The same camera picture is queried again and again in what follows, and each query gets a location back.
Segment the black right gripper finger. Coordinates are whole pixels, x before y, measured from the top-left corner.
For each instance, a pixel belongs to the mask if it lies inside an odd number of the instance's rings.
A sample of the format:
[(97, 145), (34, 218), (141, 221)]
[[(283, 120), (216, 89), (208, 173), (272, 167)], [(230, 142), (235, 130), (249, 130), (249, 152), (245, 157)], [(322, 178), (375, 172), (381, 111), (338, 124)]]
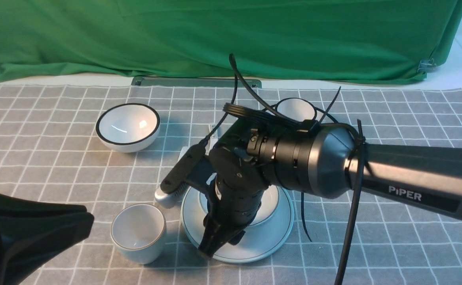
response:
[(220, 226), (219, 248), (222, 248), (225, 245), (237, 245), (240, 243), (244, 235), (245, 226)]
[(204, 232), (198, 251), (204, 258), (210, 260), (224, 245), (224, 225), (206, 215), (203, 219), (203, 226)]

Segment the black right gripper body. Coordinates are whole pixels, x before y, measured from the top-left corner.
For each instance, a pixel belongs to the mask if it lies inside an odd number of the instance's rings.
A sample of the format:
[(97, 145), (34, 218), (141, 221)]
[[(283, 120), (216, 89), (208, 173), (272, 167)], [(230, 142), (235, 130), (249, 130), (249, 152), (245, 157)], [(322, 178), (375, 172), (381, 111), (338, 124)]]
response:
[(238, 119), (209, 152), (216, 177), (207, 193), (207, 215), (224, 226), (249, 226), (271, 186), (258, 158), (247, 152), (249, 145), (258, 146), (259, 130), (257, 124)]

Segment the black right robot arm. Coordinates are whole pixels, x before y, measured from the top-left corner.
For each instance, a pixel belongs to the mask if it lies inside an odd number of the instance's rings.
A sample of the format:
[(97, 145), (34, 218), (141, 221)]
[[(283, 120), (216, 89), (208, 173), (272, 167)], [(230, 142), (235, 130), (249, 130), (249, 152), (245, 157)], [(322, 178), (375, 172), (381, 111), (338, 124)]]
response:
[(352, 126), (312, 132), (238, 119), (209, 154), (216, 175), (198, 247), (239, 242), (270, 186), (335, 199), (363, 190), (462, 220), (462, 148), (368, 144)]

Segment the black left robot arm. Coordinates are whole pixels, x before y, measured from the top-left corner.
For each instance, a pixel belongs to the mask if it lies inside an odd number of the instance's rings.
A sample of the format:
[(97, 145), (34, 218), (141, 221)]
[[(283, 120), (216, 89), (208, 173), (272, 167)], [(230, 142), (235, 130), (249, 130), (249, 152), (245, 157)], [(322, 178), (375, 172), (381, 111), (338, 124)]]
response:
[(83, 205), (0, 194), (0, 285), (18, 285), (43, 264), (85, 240), (94, 216)]

